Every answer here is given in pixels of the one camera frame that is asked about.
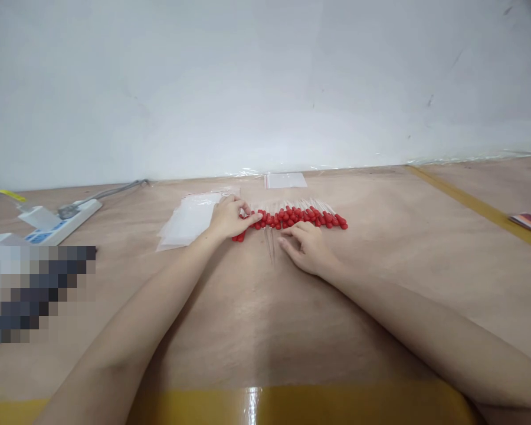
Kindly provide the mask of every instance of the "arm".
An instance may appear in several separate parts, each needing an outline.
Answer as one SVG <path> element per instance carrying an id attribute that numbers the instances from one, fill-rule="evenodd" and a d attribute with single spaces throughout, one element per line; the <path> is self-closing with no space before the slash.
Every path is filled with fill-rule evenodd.
<path id="1" fill-rule="evenodd" d="M 282 234 L 300 242 L 298 251 L 280 239 L 299 268 L 341 291 L 467 397 L 486 406 L 531 409 L 531 359 L 525 354 L 439 303 L 344 266 L 310 223 Z"/>
<path id="2" fill-rule="evenodd" d="M 53 395 L 37 424 L 125 423 L 159 342 L 191 295 L 208 260 L 227 238 L 261 214 L 233 195 L 215 206 L 210 227 L 143 285 L 110 320 Z"/>

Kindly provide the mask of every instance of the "person's right hand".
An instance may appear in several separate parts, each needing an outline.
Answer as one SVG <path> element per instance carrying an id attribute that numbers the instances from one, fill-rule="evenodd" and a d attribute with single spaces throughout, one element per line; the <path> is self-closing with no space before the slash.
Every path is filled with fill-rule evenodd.
<path id="1" fill-rule="evenodd" d="M 310 222 L 299 221 L 281 231 L 281 234 L 293 236 L 301 244 L 301 249 L 296 250 L 287 239 L 278 239 L 279 245 L 293 263 L 305 272 L 323 277 L 326 272 L 338 266 L 339 261 L 325 245 L 322 232 Z"/>

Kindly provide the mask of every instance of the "yellow tape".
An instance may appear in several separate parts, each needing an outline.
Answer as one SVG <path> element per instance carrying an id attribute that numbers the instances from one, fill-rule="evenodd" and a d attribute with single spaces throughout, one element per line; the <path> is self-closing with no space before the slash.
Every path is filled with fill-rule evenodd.
<path id="1" fill-rule="evenodd" d="M 464 397 L 441 380 L 140 394 L 143 395 L 136 398 L 128 424 L 483 423 Z M 0 424 L 29 425 L 46 403 L 46 400 L 0 403 Z"/>
<path id="2" fill-rule="evenodd" d="M 421 168 L 410 165 L 408 165 L 407 168 L 417 177 L 435 186 L 437 189 L 450 196 L 452 199 L 460 202 L 465 207 L 470 208 L 475 213 L 480 214 L 482 217 L 487 218 L 492 223 L 497 224 L 502 229 L 507 230 L 512 235 L 517 236 L 522 241 L 531 245 L 531 231 L 509 220 L 507 214 L 495 209 L 485 202 L 480 201 L 478 198 L 474 198 L 472 195 L 464 192 L 462 189 L 451 185 L 447 181 L 444 181 L 441 178 L 422 170 Z"/>
<path id="3" fill-rule="evenodd" d="M 10 198 L 13 198 L 15 199 L 16 201 L 19 201 L 19 202 L 25 202 L 25 198 L 21 195 L 18 195 L 17 193 L 14 193 L 14 192 L 10 192 L 10 191 L 7 191 L 7 190 L 4 190 L 4 189 L 0 189 L 0 194 L 2 195 L 6 195 Z"/>

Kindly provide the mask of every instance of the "person's left hand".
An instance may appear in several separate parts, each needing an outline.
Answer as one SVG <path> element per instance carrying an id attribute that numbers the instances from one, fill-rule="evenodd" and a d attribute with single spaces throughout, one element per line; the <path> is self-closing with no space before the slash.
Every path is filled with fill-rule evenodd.
<path id="1" fill-rule="evenodd" d="M 249 217 L 246 219 L 240 218 L 240 209 L 244 210 Z M 261 220 L 261 214 L 250 214 L 250 207 L 246 201 L 235 195 L 222 197 L 220 202 L 214 205 L 209 230 L 224 239 L 237 236 L 249 226 Z"/>

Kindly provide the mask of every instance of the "plywood surface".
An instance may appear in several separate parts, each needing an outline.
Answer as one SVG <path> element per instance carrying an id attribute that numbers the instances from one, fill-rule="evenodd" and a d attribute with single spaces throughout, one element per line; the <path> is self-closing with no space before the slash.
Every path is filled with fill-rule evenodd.
<path id="1" fill-rule="evenodd" d="M 424 170 L 508 214 L 531 214 L 531 157 L 427 165 Z"/>
<path id="2" fill-rule="evenodd" d="M 445 303 L 531 356 L 530 246 L 402 167 L 322 172 L 307 182 L 306 189 L 278 191 L 266 191 L 262 178 L 156 183 L 108 198 L 64 242 L 99 247 L 87 301 L 59 305 L 43 342 L 0 345 L 0 400 L 51 396 L 118 308 L 177 255 L 155 253 L 156 234 L 181 196 L 226 185 L 240 186 L 250 201 L 327 202 L 350 224 L 347 231 L 323 230 L 338 256 Z M 26 196 L 53 208 L 100 189 Z M 23 234 L 15 216 L 0 200 L 0 231 Z M 273 267 L 263 233 L 248 232 L 242 244 L 227 241 L 158 348 L 143 388 L 435 378 L 340 293 L 276 255 Z"/>

